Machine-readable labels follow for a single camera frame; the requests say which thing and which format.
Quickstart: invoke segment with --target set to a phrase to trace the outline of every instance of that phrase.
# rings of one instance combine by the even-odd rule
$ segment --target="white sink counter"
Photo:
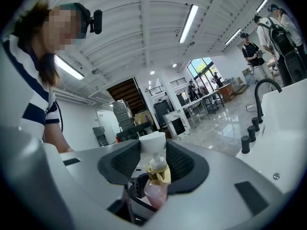
[[[307,80],[267,93],[262,99],[263,123],[241,159],[284,194],[296,189],[307,167]]]

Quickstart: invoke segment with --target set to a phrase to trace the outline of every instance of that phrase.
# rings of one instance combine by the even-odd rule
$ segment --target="gooseneck faucet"
[[[277,88],[279,93],[282,91],[279,84],[272,79],[262,79],[257,83],[257,85],[255,87],[255,99],[256,99],[257,113],[258,113],[257,118],[258,118],[258,122],[260,124],[263,122],[263,120],[262,120],[263,112],[262,112],[260,99],[259,99],[259,95],[258,95],[258,89],[259,89],[260,85],[263,84],[264,82],[269,82],[269,83],[273,84]]]

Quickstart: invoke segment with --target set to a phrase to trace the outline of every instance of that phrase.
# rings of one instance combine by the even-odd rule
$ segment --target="fluorescent light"
[[[84,79],[84,75],[82,75],[80,72],[78,72],[75,68],[71,67],[69,64],[67,64],[63,59],[61,59],[58,56],[55,56],[56,64],[58,67],[62,68],[64,71],[72,75],[78,80]]]
[[[183,31],[182,31],[180,38],[179,38],[179,42],[181,44],[184,43],[184,41],[187,38],[188,32],[189,32],[191,25],[193,23],[193,20],[195,18],[197,9],[198,9],[198,6],[196,6],[194,4],[191,5],[190,11],[189,11],[187,19],[186,19],[186,22],[184,23],[184,26],[183,26]]]
[[[235,36],[241,32],[241,29],[238,29],[235,34],[232,35],[232,37],[225,43],[225,45],[229,44],[231,40],[233,40],[235,38]]]
[[[263,2],[260,4],[260,6],[256,9],[256,12],[259,13],[259,11],[262,9],[262,7],[267,3],[268,0],[263,0]]]

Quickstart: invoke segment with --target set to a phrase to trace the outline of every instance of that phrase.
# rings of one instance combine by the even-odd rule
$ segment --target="striped shirt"
[[[3,41],[3,48],[16,70],[33,90],[20,127],[23,131],[42,139],[46,124],[59,123],[54,92],[39,76],[39,61],[32,49],[28,52],[21,40],[14,35]]]

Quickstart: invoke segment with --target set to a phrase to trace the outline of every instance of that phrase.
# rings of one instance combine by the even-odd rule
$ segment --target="glossy floor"
[[[241,137],[248,134],[251,119],[257,116],[256,103],[248,109],[249,112],[245,108],[255,102],[255,86],[248,87],[243,94],[225,103],[225,108],[219,105],[219,110],[216,114],[210,114],[210,119],[204,116],[194,126],[190,122],[190,135],[182,141],[236,156],[241,149]],[[265,87],[260,87],[260,99],[266,91]]]

